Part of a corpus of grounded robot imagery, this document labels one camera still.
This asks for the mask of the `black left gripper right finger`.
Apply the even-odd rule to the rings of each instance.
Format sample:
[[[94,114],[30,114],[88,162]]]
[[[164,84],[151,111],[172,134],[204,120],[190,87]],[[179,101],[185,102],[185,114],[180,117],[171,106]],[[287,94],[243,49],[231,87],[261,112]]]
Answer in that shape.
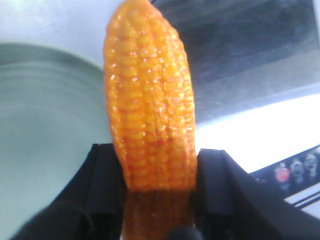
[[[195,226],[181,226],[171,240],[318,240],[320,221],[273,194],[224,150],[201,149]]]

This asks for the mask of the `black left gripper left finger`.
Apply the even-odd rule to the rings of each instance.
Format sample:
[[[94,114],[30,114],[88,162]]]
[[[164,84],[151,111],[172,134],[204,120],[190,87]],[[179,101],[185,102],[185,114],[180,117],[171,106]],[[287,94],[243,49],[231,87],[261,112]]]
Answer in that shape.
[[[126,186],[113,144],[93,144],[63,190],[12,239],[119,240],[125,198]]]

